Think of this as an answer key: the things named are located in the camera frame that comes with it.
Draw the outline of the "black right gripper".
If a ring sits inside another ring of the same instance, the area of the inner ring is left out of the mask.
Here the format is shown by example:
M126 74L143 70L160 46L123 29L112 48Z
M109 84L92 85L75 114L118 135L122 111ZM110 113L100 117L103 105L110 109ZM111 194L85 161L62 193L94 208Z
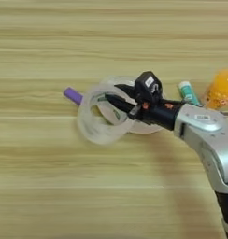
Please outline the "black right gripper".
M125 92L130 98L136 96L134 86L116 84L115 87ZM147 108L141 106L135 110L135 105L128 103L118 95L106 93L105 97L120 111L127 113L132 120L139 120L148 125L157 124L169 131L174 130L178 112L184 106L181 101L161 100L156 105L148 105Z

